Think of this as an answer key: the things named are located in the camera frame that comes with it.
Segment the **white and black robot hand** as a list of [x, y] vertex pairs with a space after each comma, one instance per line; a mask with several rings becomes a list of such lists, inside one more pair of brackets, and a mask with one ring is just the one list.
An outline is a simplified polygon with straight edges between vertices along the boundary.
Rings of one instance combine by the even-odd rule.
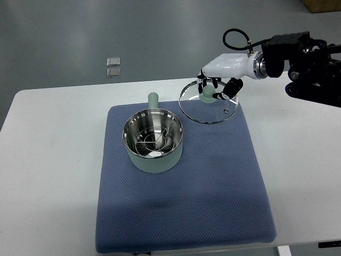
[[264, 79], [267, 77], [265, 61], [262, 52], [223, 53], [206, 64], [197, 76], [199, 94], [203, 94], [207, 80], [211, 79], [213, 87], [217, 89], [218, 82], [228, 78], [224, 89], [220, 93], [214, 93], [212, 97], [219, 100], [229, 100], [243, 87], [242, 78]]

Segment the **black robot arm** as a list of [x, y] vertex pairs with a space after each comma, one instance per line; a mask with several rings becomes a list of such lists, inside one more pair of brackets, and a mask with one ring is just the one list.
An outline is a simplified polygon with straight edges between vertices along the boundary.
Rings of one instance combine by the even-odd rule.
[[292, 98], [340, 107], [340, 45], [313, 39], [308, 31], [275, 35], [261, 44], [268, 77], [278, 78], [289, 62], [291, 80], [285, 92]]

